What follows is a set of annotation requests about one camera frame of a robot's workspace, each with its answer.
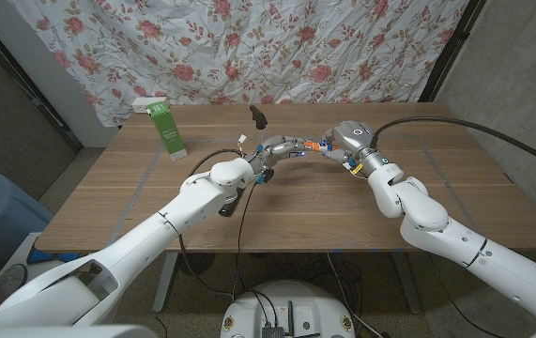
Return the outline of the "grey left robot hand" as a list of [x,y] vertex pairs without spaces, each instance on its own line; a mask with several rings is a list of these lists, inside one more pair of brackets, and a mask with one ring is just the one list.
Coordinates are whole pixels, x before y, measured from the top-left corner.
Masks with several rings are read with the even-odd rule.
[[268,138],[258,146],[257,151],[245,158],[258,176],[272,168],[278,161],[288,159],[293,155],[308,151],[306,140],[295,136],[276,135]]

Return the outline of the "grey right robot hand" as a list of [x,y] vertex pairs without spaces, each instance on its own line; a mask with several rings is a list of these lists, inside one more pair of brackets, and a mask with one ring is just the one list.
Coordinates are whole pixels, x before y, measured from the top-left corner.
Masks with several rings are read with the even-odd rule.
[[362,122],[340,122],[322,135],[320,142],[327,147],[322,155],[342,164],[352,175],[367,178],[388,163],[384,155],[371,146],[373,137]]

